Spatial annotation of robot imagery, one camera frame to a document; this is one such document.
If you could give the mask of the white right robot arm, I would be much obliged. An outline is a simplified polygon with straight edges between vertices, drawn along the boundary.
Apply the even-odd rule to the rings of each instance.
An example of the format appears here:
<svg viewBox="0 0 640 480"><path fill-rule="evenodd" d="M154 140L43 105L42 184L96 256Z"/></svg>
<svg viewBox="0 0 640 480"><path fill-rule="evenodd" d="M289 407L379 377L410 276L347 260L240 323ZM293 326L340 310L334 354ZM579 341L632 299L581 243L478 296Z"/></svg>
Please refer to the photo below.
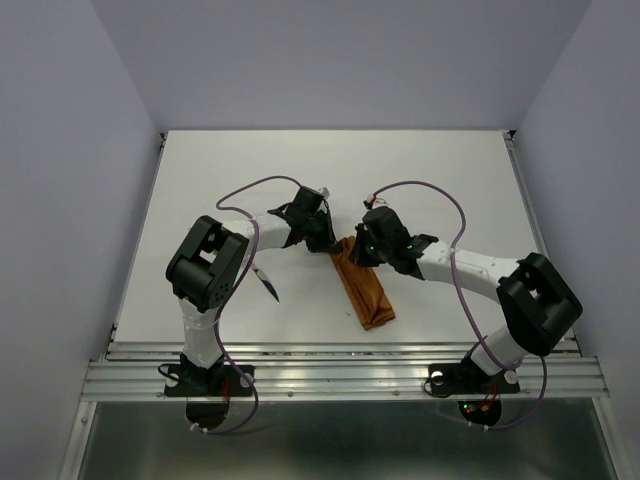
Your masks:
<svg viewBox="0 0 640 480"><path fill-rule="evenodd" d="M362 267L388 264L402 275L450 284L465 312L466 291L500 306L504 325L480 337L460 366L461 381L472 390L484 389L527 355L549 355L583 314L546 256L532 252L511 259L459 250L432 235L410 234L387 206L370 210L357 224L350 261Z"/></svg>

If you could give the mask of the orange brown cloth napkin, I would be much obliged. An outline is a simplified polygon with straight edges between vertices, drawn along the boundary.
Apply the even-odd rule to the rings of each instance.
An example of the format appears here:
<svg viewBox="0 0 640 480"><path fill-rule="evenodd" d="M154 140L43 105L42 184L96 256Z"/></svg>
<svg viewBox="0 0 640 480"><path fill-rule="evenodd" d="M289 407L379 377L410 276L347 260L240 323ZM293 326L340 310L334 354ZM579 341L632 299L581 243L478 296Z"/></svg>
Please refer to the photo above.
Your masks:
<svg viewBox="0 0 640 480"><path fill-rule="evenodd" d="M362 328L368 331L394 320L396 314L375 271L349 260L355 243L354 236L342 238L338 242L342 250L332 253L331 260Z"/></svg>

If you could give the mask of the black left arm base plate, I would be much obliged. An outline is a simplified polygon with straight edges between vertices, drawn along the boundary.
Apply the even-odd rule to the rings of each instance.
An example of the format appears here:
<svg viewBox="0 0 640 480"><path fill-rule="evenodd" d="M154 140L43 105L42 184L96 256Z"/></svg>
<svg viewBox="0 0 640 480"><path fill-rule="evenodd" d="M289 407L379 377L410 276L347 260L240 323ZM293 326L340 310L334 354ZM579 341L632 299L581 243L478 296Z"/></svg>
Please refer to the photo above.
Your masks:
<svg viewBox="0 0 640 480"><path fill-rule="evenodd" d="M251 387L227 364L216 364L204 373L180 364L163 363L158 373L165 381L163 395L168 398L248 398Z"/></svg>

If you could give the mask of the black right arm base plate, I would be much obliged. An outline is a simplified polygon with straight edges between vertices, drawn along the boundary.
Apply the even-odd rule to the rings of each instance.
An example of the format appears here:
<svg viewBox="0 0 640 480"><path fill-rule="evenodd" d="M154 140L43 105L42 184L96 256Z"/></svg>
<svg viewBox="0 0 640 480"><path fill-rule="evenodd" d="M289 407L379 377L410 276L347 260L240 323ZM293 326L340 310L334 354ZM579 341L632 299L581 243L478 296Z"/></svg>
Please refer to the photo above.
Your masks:
<svg viewBox="0 0 640 480"><path fill-rule="evenodd" d="M433 363L428 366L428 375L423 382L423 391L436 398L452 395L484 395L486 393L517 394L520 385L517 379L509 382L504 372L485 374L473 363Z"/></svg>

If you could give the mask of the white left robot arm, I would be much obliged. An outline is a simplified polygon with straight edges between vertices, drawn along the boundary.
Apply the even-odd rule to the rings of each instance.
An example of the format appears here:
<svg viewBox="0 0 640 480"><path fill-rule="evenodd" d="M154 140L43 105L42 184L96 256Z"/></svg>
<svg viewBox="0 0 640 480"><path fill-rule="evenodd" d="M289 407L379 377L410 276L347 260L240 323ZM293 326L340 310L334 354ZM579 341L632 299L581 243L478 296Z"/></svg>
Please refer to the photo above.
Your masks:
<svg viewBox="0 0 640 480"><path fill-rule="evenodd" d="M255 267L260 251L288 248L301 242L312 253L341 250L333 233L329 191L302 186L294 199L241 221L199 217L166 269L166 279L179 299L184 327L181 363L188 382L199 393L215 392L222 382L218 366L223 352L215 336L221 309L229 301L246 268Z"/></svg>

